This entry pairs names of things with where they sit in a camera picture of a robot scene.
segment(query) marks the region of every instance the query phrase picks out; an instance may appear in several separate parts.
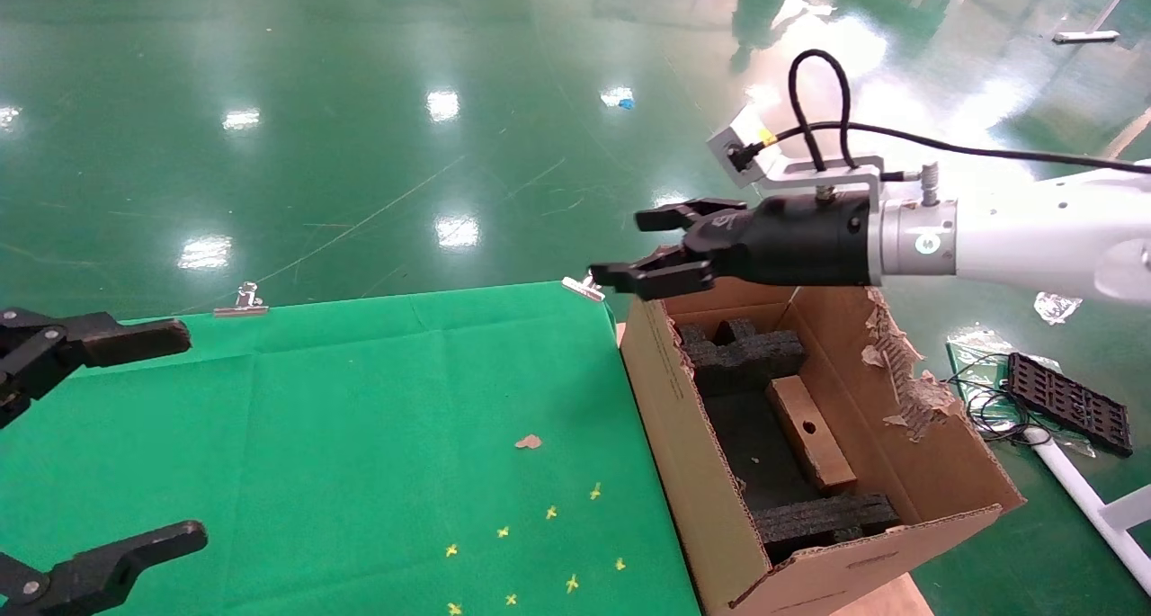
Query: black cable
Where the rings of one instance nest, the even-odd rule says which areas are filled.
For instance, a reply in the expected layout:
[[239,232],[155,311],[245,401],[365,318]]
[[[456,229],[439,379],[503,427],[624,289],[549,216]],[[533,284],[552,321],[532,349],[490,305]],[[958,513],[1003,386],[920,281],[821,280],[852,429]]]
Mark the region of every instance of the black cable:
[[[818,131],[818,129],[839,129],[840,124],[838,121],[817,121],[814,124],[808,124],[808,128],[811,131]],[[899,137],[899,139],[915,142],[915,144],[930,146],[931,149],[948,150],[951,153],[962,153],[963,155],[1004,158],[1005,160],[1026,160],[1029,162],[1047,162],[1054,165],[1090,166],[1095,169],[1114,169],[1127,170],[1127,173],[1134,174],[1151,174],[1151,165],[1133,165],[1131,162],[1122,160],[1089,158],[1087,155],[1068,155],[1066,153],[1047,153],[1043,152],[1043,150],[971,149],[969,146],[959,146],[955,144],[948,144],[948,142],[931,139],[931,137],[920,136],[920,134],[904,132],[898,131],[897,129],[875,127],[871,124],[861,124],[857,123],[857,121],[848,121],[847,128],[857,129],[857,131],[864,132],[886,134],[886,136],[890,137]],[[802,132],[802,129],[799,128],[785,129],[785,131],[776,136],[776,139],[771,144],[791,139],[791,137]],[[745,146],[742,150],[737,150],[735,153],[732,153],[732,165],[735,166],[737,170],[745,170],[747,166],[752,163],[753,158],[755,158],[761,150],[767,149],[767,146],[768,145],[765,145],[764,142],[756,142],[755,144]]]
[[830,55],[822,50],[808,50],[800,53],[792,61],[791,70],[787,73],[787,96],[791,99],[792,112],[795,113],[795,121],[799,123],[796,131],[803,135],[803,140],[806,140],[807,150],[811,154],[811,162],[815,165],[815,170],[826,170],[828,167],[823,162],[823,154],[820,153],[820,146],[815,142],[815,134],[811,132],[814,128],[809,127],[807,115],[805,115],[803,108],[799,104],[799,67],[803,60],[813,56],[825,60],[831,66],[831,69],[834,70],[836,78],[839,79],[839,96],[843,100],[838,124],[839,152],[843,153],[844,162],[847,166],[851,166],[853,169],[859,168],[855,163],[855,158],[852,158],[851,149],[847,147],[847,128],[852,116],[852,86],[847,83],[847,73],[839,64],[839,60],[836,60],[834,55]]
[[[984,441],[986,442],[1007,441],[1009,443],[1020,446],[1047,443],[1049,441],[1051,441],[1051,439],[1053,439],[1052,432],[1060,431],[1060,428],[1052,427],[1039,420],[1039,418],[1034,412],[1031,412],[1027,408],[1027,405],[1024,405],[1020,401],[1017,396],[1000,389],[998,387],[998,383],[996,383],[996,386],[992,386],[991,383],[982,383],[982,382],[975,382],[973,380],[961,379],[961,375],[966,373],[967,370],[970,370],[978,363],[985,362],[991,358],[1005,358],[1005,357],[1007,356],[1003,353],[988,353],[985,356],[982,356],[973,360],[963,368],[955,372],[954,375],[946,379],[944,382],[954,383],[956,387],[962,386],[962,383],[966,383],[968,387],[975,387],[977,389],[982,389],[981,393],[975,394],[966,400],[966,402],[963,403],[963,410],[967,413],[967,419],[970,420],[971,424],[974,424],[978,428],[980,436],[982,436]],[[975,404],[975,402],[978,400],[983,400],[984,396],[986,396],[986,401],[983,404],[981,404],[977,410],[974,409],[973,405]],[[1019,416],[1019,420],[1015,420],[1014,425],[1003,429],[997,429],[992,425],[992,423],[988,420],[986,416],[988,405],[999,401],[1006,402],[1015,411],[1015,415]],[[1024,435],[1024,432],[1027,432],[1028,427],[1038,427],[1043,429],[1044,432],[1046,432],[1047,438],[1041,441],[1039,443],[1031,443]]]

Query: white pipe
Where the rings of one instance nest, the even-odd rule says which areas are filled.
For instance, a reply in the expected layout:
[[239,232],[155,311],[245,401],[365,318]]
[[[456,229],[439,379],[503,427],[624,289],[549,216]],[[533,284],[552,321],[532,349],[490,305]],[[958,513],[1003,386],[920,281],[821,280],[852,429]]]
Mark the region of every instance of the white pipe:
[[1143,591],[1148,595],[1151,595],[1151,560],[1143,553],[1139,545],[1135,542],[1135,539],[1127,531],[1107,524],[1103,515],[1100,515],[1100,510],[1104,508],[1103,500],[1095,493],[1091,485],[1083,479],[1083,476],[1075,469],[1075,465],[1068,461],[1067,455],[1051,440],[1047,432],[1036,427],[1028,427],[1023,434],[1031,443],[1031,449],[1039,455],[1043,463],[1047,464],[1051,473],[1062,484],[1067,494],[1075,500],[1080,510],[1089,518],[1096,531],[1099,531],[1099,534],[1103,535],[1111,550],[1115,552],[1115,555],[1119,556],[1119,562],[1122,562],[1123,566],[1127,566],[1127,570],[1135,577],[1135,581],[1143,587]]
[[1126,531],[1151,519],[1151,486],[1143,486],[1134,493],[1110,502],[1099,510],[1112,528]]
[[1112,10],[1115,9],[1115,6],[1119,6],[1119,1],[1120,0],[1111,0],[1110,2],[1107,2],[1107,6],[1098,14],[1098,16],[1096,16],[1095,22],[1091,23],[1091,26],[1087,31],[1087,33],[1092,35],[1095,33],[1095,31],[1098,31],[1099,26],[1103,26],[1103,23],[1106,22],[1107,18],[1111,16],[1111,13]]

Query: black connector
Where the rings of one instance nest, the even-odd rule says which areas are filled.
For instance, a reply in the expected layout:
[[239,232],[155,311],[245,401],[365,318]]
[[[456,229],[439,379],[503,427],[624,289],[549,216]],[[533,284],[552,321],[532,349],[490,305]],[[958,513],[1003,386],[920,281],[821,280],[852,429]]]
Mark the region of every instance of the black connector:
[[735,166],[735,170],[744,173],[752,166],[752,160],[760,154],[761,150],[767,149],[768,145],[763,142],[756,142],[755,144],[748,144],[742,149],[735,149],[731,146],[727,149],[727,159],[731,160],[731,166]]

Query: green cloth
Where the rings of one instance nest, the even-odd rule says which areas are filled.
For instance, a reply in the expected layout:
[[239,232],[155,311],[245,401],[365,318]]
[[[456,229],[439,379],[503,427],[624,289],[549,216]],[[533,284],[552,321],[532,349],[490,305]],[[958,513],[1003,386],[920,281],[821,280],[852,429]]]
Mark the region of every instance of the green cloth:
[[0,432],[0,550],[46,569],[201,520],[123,616],[699,614],[604,305],[541,283],[186,324],[188,353],[77,372]]

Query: plastic bag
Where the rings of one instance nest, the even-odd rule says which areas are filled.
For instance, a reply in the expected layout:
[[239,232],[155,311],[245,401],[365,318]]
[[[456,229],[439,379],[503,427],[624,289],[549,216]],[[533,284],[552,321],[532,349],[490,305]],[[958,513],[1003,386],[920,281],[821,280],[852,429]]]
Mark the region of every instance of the plastic bag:
[[[1007,381],[1006,356],[1014,351],[1017,349],[1012,347],[1011,342],[983,326],[962,328],[947,336],[947,359],[951,362],[952,374],[963,381],[974,382],[958,383],[956,387],[960,398],[970,408],[970,413],[978,418],[971,421],[977,431],[1003,432],[1019,424],[1019,411],[1011,402],[998,396],[994,390],[975,386],[982,383],[998,390]],[[1052,358],[1024,355],[1047,368],[1062,373],[1059,363]],[[1039,420],[1049,428],[1054,442],[1085,457],[1096,456],[1095,448],[1085,436],[1061,431],[1047,420]]]

